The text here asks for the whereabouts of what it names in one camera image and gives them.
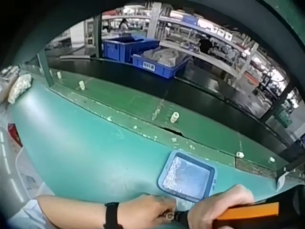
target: conveyor belt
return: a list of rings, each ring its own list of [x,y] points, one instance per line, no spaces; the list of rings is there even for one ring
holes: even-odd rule
[[[133,66],[108,61],[62,61],[49,58],[49,66],[117,83],[171,101],[236,130],[273,152],[279,153],[286,148],[258,121],[179,80],[166,80]]]

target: blue crate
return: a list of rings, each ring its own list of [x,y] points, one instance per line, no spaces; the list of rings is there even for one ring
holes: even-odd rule
[[[194,16],[184,15],[182,21],[191,25],[198,25],[198,18]]]
[[[104,57],[130,63],[133,54],[159,46],[159,41],[141,36],[118,37],[102,41]]]
[[[138,68],[145,69],[166,79],[169,79],[173,77],[178,71],[184,70],[190,58],[190,56],[186,56],[179,65],[174,67],[167,67],[163,64],[157,63],[155,61],[149,60],[143,56],[136,54],[132,56],[132,64]]]

